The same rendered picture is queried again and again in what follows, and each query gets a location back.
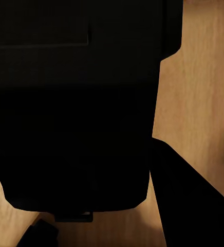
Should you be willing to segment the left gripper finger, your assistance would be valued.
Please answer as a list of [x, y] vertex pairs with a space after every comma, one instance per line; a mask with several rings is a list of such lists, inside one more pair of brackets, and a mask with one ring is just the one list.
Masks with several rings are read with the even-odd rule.
[[167, 247], [224, 247], [224, 197], [156, 138], [150, 174]]

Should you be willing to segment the digital camera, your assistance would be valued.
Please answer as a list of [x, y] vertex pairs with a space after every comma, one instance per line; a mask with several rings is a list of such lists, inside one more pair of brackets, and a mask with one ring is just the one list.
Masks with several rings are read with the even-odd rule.
[[[147, 198], [160, 62], [183, 0], [0, 0], [0, 182], [55, 222]], [[90, 212], [90, 214], [84, 214]]]

